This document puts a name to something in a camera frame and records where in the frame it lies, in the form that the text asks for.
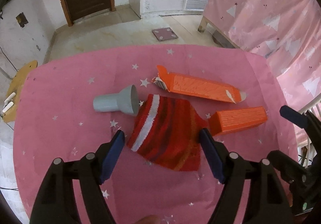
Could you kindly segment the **person's left hand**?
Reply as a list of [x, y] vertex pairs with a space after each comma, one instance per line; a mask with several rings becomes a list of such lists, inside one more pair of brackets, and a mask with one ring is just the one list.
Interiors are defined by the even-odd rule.
[[161, 224], [161, 218], [157, 215], [149, 215], [143, 217], [134, 224]]

